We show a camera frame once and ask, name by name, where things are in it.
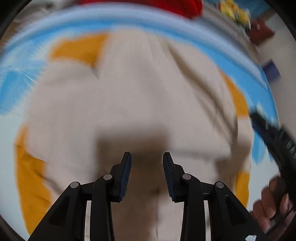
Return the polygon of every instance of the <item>red cloth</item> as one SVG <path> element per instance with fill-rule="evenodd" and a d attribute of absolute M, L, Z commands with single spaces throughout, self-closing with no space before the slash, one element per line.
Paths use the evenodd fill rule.
<path fill-rule="evenodd" d="M 79 4 L 93 2 L 130 2 L 161 8 L 187 18 L 198 16 L 202 11 L 201 0 L 80 0 Z"/>

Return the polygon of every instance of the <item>human hand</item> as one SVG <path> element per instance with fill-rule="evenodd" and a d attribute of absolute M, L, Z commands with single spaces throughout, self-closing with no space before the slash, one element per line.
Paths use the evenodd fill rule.
<path fill-rule="evenodd" d="M 257 200 L 253 205 L 253 211 L 251 212 L 251 215 L 256 219 L 263 231 L 269 229 L 271 225 L 270 219 L 276 213 L 276 201 L 274 200 L 272 193 L 276 189 L 279 179 L 279 176 L 271 179 L 269 186 L 264 188 L 261 192 L 261 200 Z M 288 194 L 285 194 L 281 199 L 279 212 L 284 217 L 291 210 L 291 208 L 292 202 L 289 200 Z M 295 212 L 292 211 L 282 222 L 282 224 L 268 236 L 268 239 L 272 241 L 278 240 L 291 223 L 294 215 Z"/>

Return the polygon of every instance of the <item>ironing board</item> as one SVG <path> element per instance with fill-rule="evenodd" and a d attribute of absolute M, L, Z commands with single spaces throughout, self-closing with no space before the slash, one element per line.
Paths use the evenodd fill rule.
<path fill-rule="evenodd" d="M 229 38 L 221 36 L 204 21 L 142 5 L 91 4 L 73 7 L 35 22 L 12 38 L 0 57 L 0 214 L 25 240 L 24 226 L 15 182 L 14 141 L 25 121 L 24 108 L 29 92 L 46 66 L 50 47 L 63 37 L 84 33 L 141 28 L 190 43 L 223 70 L 242 91 L 249 109 L 257 109 L 271 123 L 277 124 L 274 100 L 260 66 Z M 249 183 L 248 209 L 260 198 L 263 186 L 278 172 L 263 141 L 255 134 Z"/>

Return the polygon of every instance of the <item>purple object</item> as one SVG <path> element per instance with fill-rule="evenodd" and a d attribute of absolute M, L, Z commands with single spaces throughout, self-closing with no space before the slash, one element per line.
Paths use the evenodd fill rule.
<path fill-rule="evenodd" d="M 265 66 L 262 67 L 268 82 L 279 79 L 281 77 L 276 65 L 270 60 Z"/>

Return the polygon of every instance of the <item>beige garment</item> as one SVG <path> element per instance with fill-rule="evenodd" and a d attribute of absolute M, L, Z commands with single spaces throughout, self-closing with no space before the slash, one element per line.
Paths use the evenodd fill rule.
<path fill-rule="evenodd" d="M 200 51 L 121 30 L 96 69 L 48 64 L 28 108 L 27 149 L 48 163 L 53 201 L 72 181 L 96 180 L 130 151 L 127 193 L 112 205 L 116 240 L 168 241 L 180 239 L 183 206 L 168 196 L 163 153 L 201 181 L 234 190 L 236 173 L 250 166 L 248 128 L 246 120 L 239 129 L 218 68 Z M 234 146 L 241 158 L 232 157 Z"/>

